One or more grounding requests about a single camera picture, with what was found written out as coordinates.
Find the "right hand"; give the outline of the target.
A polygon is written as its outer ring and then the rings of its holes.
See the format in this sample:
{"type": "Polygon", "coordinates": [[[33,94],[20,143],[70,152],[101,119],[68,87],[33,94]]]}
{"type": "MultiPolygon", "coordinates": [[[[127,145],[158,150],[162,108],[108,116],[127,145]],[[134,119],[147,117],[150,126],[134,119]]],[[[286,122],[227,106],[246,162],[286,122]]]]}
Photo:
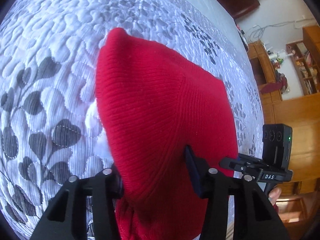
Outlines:
{"type": "Polygon", "coordinates": [[[274,206],[277,202],[277,200],[279,199],[281,195],[281,188],[280,187],[274,187],[270,193],[268,194],[268,200],[270,201],[270,203],[274,206]]]}

